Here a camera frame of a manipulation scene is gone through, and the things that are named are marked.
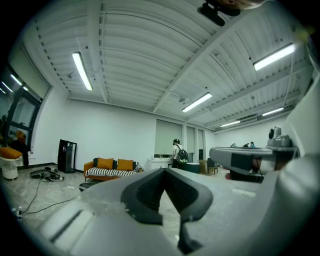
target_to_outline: orange sofa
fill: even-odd
[[[83,175],[84,175],[85,181],[87,179],[100,180],[100,181],[110,181],[110,180],[118,179],[121,177],[133,175],[135,173],[139,173],[139,172],[144,171],[138,162],[133,162],[133,165],[134,165],[134,167],[132,167],[132,170],[123,170],[122,171],[122,170],[116,170],[116,168],[112,168],[112,169],[97,168],[97,167],[95,167],[95,162],[91,161],[91,162],[87,162],[84,164]],[[104,171],[104,173],[106,173],[106,174],[105,175],[87,174],[87,172],[97,173],[97,172],[101,172],[101,171]]]

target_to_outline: ceiling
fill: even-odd
[[[296,43],[299,23],[277,2],[220,14],[197,13],[204,0],[60,0],[37,14],[23,36],[43,77],[70,99],[172,117],[218,131],[301,100],[313,68],[300,46],[258,71],[253,62]],[[93,91],[72,58],[81,52]],[[182,112],[206,92],[212,97]]]

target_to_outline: black chair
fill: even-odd
[[[208,173],[209,173],[209,170],[211,168],[211,172],[213,172],[213,175],[215,173],[218,174],[218,165],[216,162],[212,161],[211,158],[208,158],[207,161],[206,161],[206,164],[208,166]]]

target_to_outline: backpack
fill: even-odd
[[[179,149],[179,152],[176,156],[176,160],[179,162],[179,163],[187,163],[188,162],[188,152],[185,151],[184,149],[181,149],[178,145],[176,145]]]

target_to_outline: ceiling light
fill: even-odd
[[[11,74],[10,76],[14,79],[14,81],[16,81],[20,86],[22,86],[22,83],[13,74]]]
[[[280,107],[280,108],[277,108],[275,110],[272,110],[272,111],[269,111],[269,112],[266,112],[266,113],[263,113],[262,116],[267,116],[267,115],[270,115],[270,114],[273,114],[273,113],[276,113],[276,112],[279,112],[281,110],[284,110],[285,108],[284,107]]]
[[[184,109],[182,109],[182,112],[187,112],[193,109],[195,106],[198,106],[199,104],[206,101],[207,99],[210,99],[211,97],[212,97],[212,94],[210,92],[207,92],[205,95],[198,98],[195,102],[191,103],[189,106],[186,106]]]
[[[73,60],[74,60],[74,63],[76,65],[76,68],[78,69],[78,72],[80,74],[80,77],[85,85],[85,87],[89,90],[89,91],[92,91],[92,86],[89,82],[89,79],[88,79],[88,76],[87,76],[87,73],[85,71],[85,66],[84,66],[84,63],[82,61],[82,58],[81,58],[81,53],[80,52],[75,52],[72,54],[72,57],[73,57]]]
[[[239,124],[239,123],[240,123],[240,121],[230,122],[230,123],[227,123],[227,124],[224,124],[224,125],[220,125],[220,127],[235,125],[235,124]]]
[[[281,59],[284,56],[292,54],[296,50],[296,46],[293,43],[289,43],[286,46],[274,51],[273,53],[269,54],[268,56],[256,61],[253,63],[255,70],[260,70],[265,66]]]
[[[10,92],[13,93],[13,91],[12,91],[4,82],[2,82],[2,84],[3,84],[5,87],[7,87],[7,89],[8,89]]]

